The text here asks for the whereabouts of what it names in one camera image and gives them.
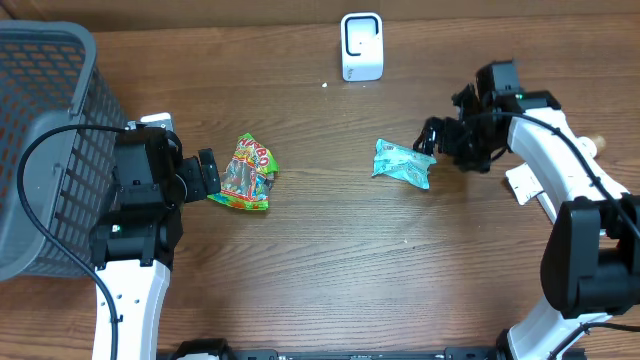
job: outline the teal wrapper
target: teal wrapper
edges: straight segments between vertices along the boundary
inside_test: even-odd
[[[371,176],[384,174],[427,190],[429,189],[428,169],[435,163],[436,159],[429,155],[378,139]]]

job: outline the plastic bin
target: plastic bin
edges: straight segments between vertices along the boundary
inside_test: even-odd
[[[127,119],[95,63],[95,41],[79,25],[0,21],[0,280],[82,275],[26,217],[15,174],[24,149],[45,131],[79,123],[124,127]],[[114,138],[89,130],[55,135],[25,169],[40,221],[87,263],[88,233],[112,183]]]

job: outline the wood grain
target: wood grain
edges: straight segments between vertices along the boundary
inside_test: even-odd
[[[350,12],[385,21],[629,14],[636,0],[4,0],[19,19],[71,21],[91,31],[339,23]]]
[[[266,213],[185,207],[160,349],[198,337],[280,351],[492,344],[542,295],[551,225],[503,183],[521,161],[479,175],[439,158],[424,192],[370,177],[375,142],[411,144],[427,116],[454,114],[451,94],[479,67],[516,58],[523,86],[549,89],[577,134],[603,135],[600,165],[637,192],[639,34],[638,15],[386,22],[383,78],[353,84],[335,25],[95,34],[132,118],[171,111],[185,154],[212,147],[220,167],[251,132],[282,166]],[[0,358],[88,358],[94,293],[86,279],[1,283]],[[637,359],[638,339],[596,330],[581,345]]]

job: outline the candy wrapper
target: candy wrapper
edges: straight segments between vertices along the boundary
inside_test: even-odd
[[[429,171],[427,169],[435,163],[436,159],[429,155],[378,139],[371,176],[385,174],[428,190],[427,174]]]
[[[247,133],[238,145],[227,170],[220,176],[222,190],[209,195],[221,204],[245,210],[267,210],[269,191],[280,167],[271,152]]]

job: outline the tabletop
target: tabletop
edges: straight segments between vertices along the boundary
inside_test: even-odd
[[[173,114],[185,155],[220,170],[247,132],[281,166],[266,212],[185,206],[159,349],[226,337],[238,349],[434,350],[491,345],[542,296],[551,223],[517,204],[507,154],[488,174],[438,157],[422,191],[371,177],[377,139],[410,146],[429,116],[493,60],[551,91],[578,135],[608,141],[598,162],[640,190],[640,16],[385,22],[379,81],[341,78],[335,25],[94,34],[98,67],[133,119]],[[0,283],[0,358],[86,359],[88,279]],[[640,324],[632,309],[614,322]],[[592,359],[634,359],[640,337],[594,330]]]

